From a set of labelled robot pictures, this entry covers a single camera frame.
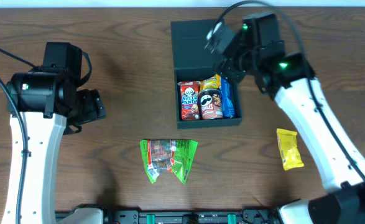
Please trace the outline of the blue cookie roll packet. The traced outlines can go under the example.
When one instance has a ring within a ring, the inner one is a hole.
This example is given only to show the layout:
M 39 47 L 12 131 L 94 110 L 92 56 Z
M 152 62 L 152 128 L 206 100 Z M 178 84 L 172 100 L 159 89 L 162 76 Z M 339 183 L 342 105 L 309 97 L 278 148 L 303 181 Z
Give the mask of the blue cookie roll packet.
M 234 118 L 235 111 L 232 101 L 231 85 L 224 79 L 221 78 L 221 85 L 219 87 L 222 98 L 222 108 L 224 118 Z

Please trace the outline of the yellow snack packet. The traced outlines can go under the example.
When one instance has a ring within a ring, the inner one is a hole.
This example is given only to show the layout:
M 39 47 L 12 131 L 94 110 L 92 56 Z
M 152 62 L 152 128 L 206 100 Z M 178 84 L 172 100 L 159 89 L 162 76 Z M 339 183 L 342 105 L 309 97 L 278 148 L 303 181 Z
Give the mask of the yellow snack packet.
M 277 128 L 276 133 L 284 170 L 303 167 L 304 163 L 298 150 L 297 132 Z

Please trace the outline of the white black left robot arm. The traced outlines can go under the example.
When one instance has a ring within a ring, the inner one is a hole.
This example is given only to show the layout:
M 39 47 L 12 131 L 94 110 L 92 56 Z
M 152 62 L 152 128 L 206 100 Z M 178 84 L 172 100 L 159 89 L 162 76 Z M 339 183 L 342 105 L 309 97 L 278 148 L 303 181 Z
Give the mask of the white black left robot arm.
M 15 73 L 11 94 L 12 157 L 2 223 L 55 223 L 55 185 L 62 137 L 106 116 L 97 90 L 65 72 Z

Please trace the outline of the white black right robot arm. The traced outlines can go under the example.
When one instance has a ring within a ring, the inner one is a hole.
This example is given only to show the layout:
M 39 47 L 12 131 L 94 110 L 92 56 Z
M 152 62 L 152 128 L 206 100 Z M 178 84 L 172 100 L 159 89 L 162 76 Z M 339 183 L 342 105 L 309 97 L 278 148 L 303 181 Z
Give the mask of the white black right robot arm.
M 217 67 L 230 82 L 245 75 L 293 122 L 308 148 L 326 195 L 279 207 L 282 223 L 365 223 L 365 158 L 325 99 L 303 52 L 287 54 L 277 20 L 245 19 L 235 32 L 217 22 L 207 48 L 220 54 Z

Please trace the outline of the dark green gift box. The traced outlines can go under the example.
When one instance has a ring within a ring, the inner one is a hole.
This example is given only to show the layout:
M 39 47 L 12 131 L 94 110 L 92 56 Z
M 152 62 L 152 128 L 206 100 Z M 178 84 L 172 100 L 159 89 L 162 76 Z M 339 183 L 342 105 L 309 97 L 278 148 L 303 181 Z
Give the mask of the dark green gift box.
M 178 82 L 201 81 L 215 74 L 214 64 L 217 57 L 205 49 L 207 33 L 214 23 L 214 19 L 173 21 L 170 23 L 178 129 L 238 126 L 243 120 L 237 84 L 231 85 L 235 117 L 197 121 L 184 121 L 181 119 L 182 108 Z

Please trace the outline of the green candy bag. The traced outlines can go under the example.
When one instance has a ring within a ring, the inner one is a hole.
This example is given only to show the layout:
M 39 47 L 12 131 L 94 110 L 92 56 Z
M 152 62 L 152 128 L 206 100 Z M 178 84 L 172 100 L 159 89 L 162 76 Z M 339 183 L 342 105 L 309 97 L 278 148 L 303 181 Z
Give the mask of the green candy bag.
M 140 141 L 145 172 L 153 184 L 164 172 L 171 172 L 185 185 L 192 169 L 198 143 L 186 139 L 144 139 Z

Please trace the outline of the orange Lemond biscuit packet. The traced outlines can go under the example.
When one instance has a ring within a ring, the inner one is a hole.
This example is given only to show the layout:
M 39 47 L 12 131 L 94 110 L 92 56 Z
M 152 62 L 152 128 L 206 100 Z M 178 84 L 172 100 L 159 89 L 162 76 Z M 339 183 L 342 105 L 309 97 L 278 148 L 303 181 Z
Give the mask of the orange Lemond biscuit packet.
M 200 83 L 200 91 L 208 89 L 219 89 L 221 86 L 221 77 L 216 74 L 210 78 L 202 80 Z

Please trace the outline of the red Hello Panda snack box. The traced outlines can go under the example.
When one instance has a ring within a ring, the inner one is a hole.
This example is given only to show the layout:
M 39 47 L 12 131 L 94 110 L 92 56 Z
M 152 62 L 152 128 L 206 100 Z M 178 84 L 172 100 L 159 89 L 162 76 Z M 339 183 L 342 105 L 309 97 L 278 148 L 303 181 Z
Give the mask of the red Hello Panda snack box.
M 199 120 L 198 92 L 200 81 L 178 82 L 178 86 L 181 96 L 181 119 L 183 121 Z

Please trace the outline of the small red Pringles can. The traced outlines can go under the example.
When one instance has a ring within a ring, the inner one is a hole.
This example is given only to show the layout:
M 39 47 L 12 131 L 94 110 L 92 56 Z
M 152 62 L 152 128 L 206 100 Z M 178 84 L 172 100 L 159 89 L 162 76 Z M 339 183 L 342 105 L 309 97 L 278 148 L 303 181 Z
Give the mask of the small red Pringles can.
M 222 100 L 219 89 L 199 92 L 201 117 L 204 120 L 223 118 Z

